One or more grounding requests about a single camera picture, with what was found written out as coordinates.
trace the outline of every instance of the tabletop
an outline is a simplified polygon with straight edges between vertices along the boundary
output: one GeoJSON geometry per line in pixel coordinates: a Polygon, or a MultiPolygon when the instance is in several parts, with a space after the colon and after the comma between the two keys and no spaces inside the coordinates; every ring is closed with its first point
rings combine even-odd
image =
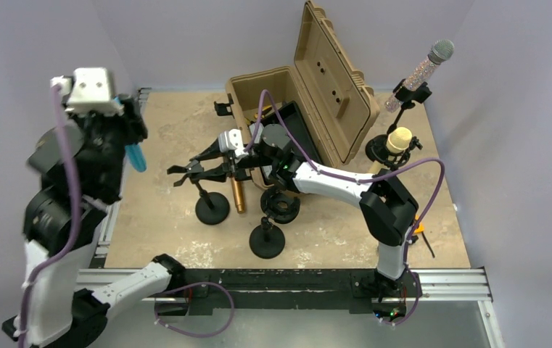
{"type": "MultiPolygon", "coordinates": [[[[379,104],[389,96],[377,93],[379,104]]],[[[334,199],[301,196],[299,216],[279,227],[286,236],[284,251],[271,260],[256,257],[249,247],[252,229],[259,225],[262,190],[252,181],[242,183],[247,211],[235,210],[231,184],[202,181],[208,191],[224,194],[231,213],[219,225],[204,225],[194,215],[197,189],[187,183],[173,187],[180,175],[167,175],[171,165],[185,165],[189,158],[207,148],[222,131],[236,127],[232,117],[219,117],[213,102],[226,102],[223,92],[152,92],[144,119],[149,138],[141,144],[147,170],[131,170],[122,192],[115,221],[108,268],[142,268],[155,255],[168,253],[188,268],[372,268],[378,260],[377,241],[370,235],[361,211],[334,199]]],[[[368,132],[369,139],[384,133],[395,115],[382,110],[368,132]]],[[[414,150],[411,162],[438,153],[423,105],[404,113],[400,126],[418,136],[423,149],[414,150]]],[[[202,162],[206,169],[221,160],[202,162]]],[[[344,170],[366,173],[371,163],[361,149],[344,170]]],[[[436,185],[439,167],[428,163],[399,178],[425,206],[436,185]]],[[[448,185],[442,188],[424,218],[425,234],[435,258],[422,240],[411,246],[412,268],[469,268],[448,185]]]]}

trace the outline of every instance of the microphone clip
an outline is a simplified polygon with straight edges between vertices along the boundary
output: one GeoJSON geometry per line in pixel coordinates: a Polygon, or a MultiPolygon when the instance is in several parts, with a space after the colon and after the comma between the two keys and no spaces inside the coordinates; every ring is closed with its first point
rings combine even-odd
{"type": "Polygon", "coordinates": [[[411,91],[403,86],[404,80],[402,79],[393,89],[395,98],[402,102],[402,110],[412,109],[414,107],[413,102],[423,104],[432,95],[432,91],[427,87],[427,82],[423,82],[415,91],[411,91]]]}
{"type": "Polygon", "coordinates": [[[387,149],[387,134],[381,134],[366,144],[366,156],[372,162],[377,161],[389,170],[395,171],[408,163],[411,158],[411,151],[414,149],[423,149],[423,145],[416,136],[412,137],[408,148],[404,152],[394,155],[387,149]]]}

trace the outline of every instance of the gold cylinder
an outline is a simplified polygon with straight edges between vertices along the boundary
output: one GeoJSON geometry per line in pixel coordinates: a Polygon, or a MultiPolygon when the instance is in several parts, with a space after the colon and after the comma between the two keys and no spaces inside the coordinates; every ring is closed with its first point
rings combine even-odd
{"type": "Polygon", "coordinates": [[[237,208],[237,214],[243,214],[246,212],[246,201],[244,199],[244,187],[242,183],[231,178],[231,186],[233,187],[233,199],[235,200],[235,208],[237,208]]]}
{"type": "Polygon", "coordinates": [[[372,166],[370,167],[370,169],[368,169],[368,174],[378,174],[378,172],[382,168],[385,168],[385,166],[380,164],[380,162],[378,162],[378,161],[374,161],[374,163],[372,163],[372,166]]]}

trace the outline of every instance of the blue object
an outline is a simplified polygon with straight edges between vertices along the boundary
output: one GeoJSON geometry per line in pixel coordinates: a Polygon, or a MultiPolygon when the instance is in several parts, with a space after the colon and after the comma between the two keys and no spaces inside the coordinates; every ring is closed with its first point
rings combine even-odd
{"type": "Polygon", "coordinates": [[[133,165],[136,171],[142,173],[147,169],[147,163],[145,161],[145,156],[139,144],[126,145],[126,158],[133,165]]]}

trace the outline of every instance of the case lid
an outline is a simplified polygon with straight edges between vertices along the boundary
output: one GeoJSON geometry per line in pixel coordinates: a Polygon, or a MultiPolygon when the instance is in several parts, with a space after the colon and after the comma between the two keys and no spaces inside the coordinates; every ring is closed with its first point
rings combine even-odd
{"type": "Polygon", "coordinates": [[[363,73],[350,64],[325,11],[312,1],[305,2],[294,64],[325,127],[332,146],[328,151],[348,163],[379,114],[379,106],[363,73]]]}

